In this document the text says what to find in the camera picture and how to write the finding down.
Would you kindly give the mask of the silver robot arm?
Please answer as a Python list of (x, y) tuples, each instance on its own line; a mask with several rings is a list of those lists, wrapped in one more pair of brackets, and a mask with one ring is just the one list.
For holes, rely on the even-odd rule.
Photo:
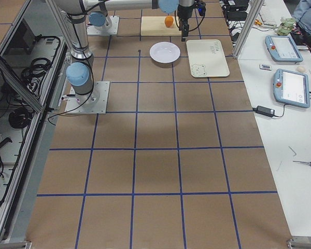
[(73, 61), (92, 63), (93, 54), (89, 49), (86, 16), (99, 35), (111, 35), (117, 26), (113, 22), (118, 17), (109, 17), (108, 11), (134, 9), (162, 9), (172, 12), (177, 2), (168, 7), (168, 1), (55, 1), (55, 4), (66, 12), (68, 30), (71, 35), (71, 54)]

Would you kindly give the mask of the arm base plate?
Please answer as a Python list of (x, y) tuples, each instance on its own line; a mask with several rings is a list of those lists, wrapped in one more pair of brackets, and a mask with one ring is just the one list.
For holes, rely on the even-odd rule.
[(102, 26), (89, 25), (87, 34), (89, 36), (111, 36), (118, 34), (119, 16), (106, 17), (105, 23)]
[(89, 97), (75, 95), (75, 90), (71, 87), (69, 93), (73, 96), (68, 97), (65, 111), (68, 115), (106, 114), (109, 88), (109, 81), (96, 81)]

